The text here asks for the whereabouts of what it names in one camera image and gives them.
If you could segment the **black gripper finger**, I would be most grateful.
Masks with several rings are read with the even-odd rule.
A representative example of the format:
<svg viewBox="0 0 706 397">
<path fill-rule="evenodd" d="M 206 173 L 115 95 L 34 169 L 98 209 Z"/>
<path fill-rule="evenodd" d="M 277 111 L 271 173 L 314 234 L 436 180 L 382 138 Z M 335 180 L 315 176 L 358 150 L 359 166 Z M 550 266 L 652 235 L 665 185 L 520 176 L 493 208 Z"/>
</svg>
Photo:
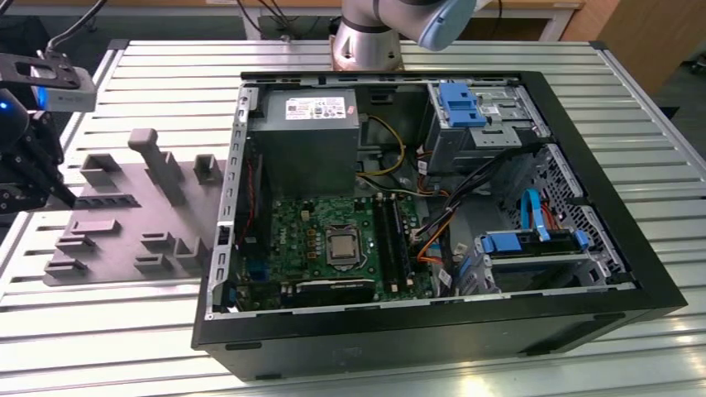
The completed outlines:
<svg viewBox="0 0 706 397">
<path fill-rule="evenodd" d="M 34 132 L 35 158 L 48 181 L 48 192 L 63 202 L 67 208 L 75 205 L 75 194 L 65 184 L 65 177 L 59 166 L 65 162 L 65 152 L 61 145 L 61 134 L 55 127 L 51 112 L 36 111 L 30 118 Z"/>
</svg>

